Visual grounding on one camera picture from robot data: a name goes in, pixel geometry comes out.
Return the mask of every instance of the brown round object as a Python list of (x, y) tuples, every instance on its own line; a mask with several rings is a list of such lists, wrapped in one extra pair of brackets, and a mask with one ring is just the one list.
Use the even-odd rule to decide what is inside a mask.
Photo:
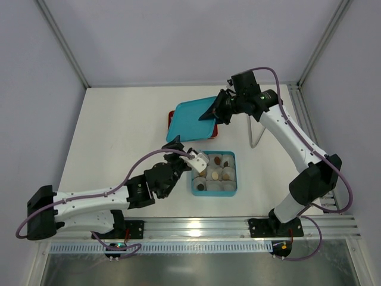
[(228, 181), (230, 179), (229, 175), (228, 174), (223, 174), (222, 175), (222, 180), (224, 181)]
[(214, 157), (214, 162), (219, 166), (221, 164), (221, 159), (219, 157)]
[(198, 184), (198, 185), (197, 185), (197, 189), (198, 189), (199, 191), (203, 191), (203, 190), (205, 189), (205, 186), (204, 186), (203, 184)]
[(218, 180), (218, 173), (217, 172), (212, 173), (212, 179), (214, 179), (215, 181)]

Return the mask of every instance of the gray wall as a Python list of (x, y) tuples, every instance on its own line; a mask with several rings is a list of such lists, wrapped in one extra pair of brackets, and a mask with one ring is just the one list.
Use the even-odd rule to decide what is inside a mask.
[[(297, 81), (339, 0), (46, 0), (88, 82)], [(258, 72), (262, 82), (273, 82)]]
[[(381, 2), (354, 1), (304, 86), (323, 147), (337, 152), (355, 214), (381, 269)], [(343, 185), (340, 198), (347, 202)]]
[(85, 90), (32, 0), (1, 1), (0, 19), (0, 284), (21, 285), (35, 244), (14, 233), (38, 188), (58, 187)]

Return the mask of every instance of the table surface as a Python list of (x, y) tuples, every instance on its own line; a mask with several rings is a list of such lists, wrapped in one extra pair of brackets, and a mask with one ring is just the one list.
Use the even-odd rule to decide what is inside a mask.
[[(166, 144), (168, 113), (181, 102), (217, 95), (224, 86), (165, 86), (92, 88), (86, 92), (58, 191), (80, 192), (119, 184), (133, 163)], [(275, 89), (263, 85), (262, 90)], [(295, 112), (286, 85), (281, 96), (290, 115)], [(252, 120), (253, 135), (260, 130)], [(196, 197), (191, 173), (182, 175), (170, 196), (153, 206), (124, 211), (128, 217), (267, 216), (289, 193), (298, 175), (291, 158), (269, 131), (256, 148), (249, 145), (247, 116), (235, 115), (228, 126), (218, 126), (216, 139), (185, 142), (185, 149), (233, 151), (238, 191), (234, 197)], [(133, 173), (140, 175), (158, 154)], [(316, 208), (305, 214), (322, 214)]]

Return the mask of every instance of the teal plastic box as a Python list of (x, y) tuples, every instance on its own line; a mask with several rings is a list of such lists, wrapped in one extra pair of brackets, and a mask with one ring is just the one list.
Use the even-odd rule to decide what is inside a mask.
[(206, 155), (207, 154), (229, 154), (229, 155), (232, 155), (233, 158), (234, 158), (234, 171), (236, 173), (236, 189), (234, 191), (199, 191), (198, 189), (194, 189), (193, 188), (193, 180), (194, 180), (194, 177), (193, 177), (193, 172), (192, 172), (192, 175), (191, 175), (191, 180), (190, 180), (190, 189), (192, 190), (192, 194), (193, 195), (196, 195), (196, 196), (199, 196), (199, 197), (232, 197), (234, 196), (236, 193), (237, 193), (237, 189), (238, 189), (238, 178), (237, 178), (237, 160), (236, 160), (236, 156), (233, 152), (230, 152), (230, 151), (201, 151), (203, 153), (205, 153)]

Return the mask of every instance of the white grille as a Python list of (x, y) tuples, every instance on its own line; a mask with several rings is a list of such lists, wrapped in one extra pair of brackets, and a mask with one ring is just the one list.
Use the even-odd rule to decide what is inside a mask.
[[(99, 254), (121, 253), (133, 251), (105, 251), (98, 243), (52, 243), (51, 254)], [(271, 241), (206, 241), (206, 242), (168, 242), (142, 243), (138, 254), (202, 254), (202, 253), (254, 253), (271, 252)]]

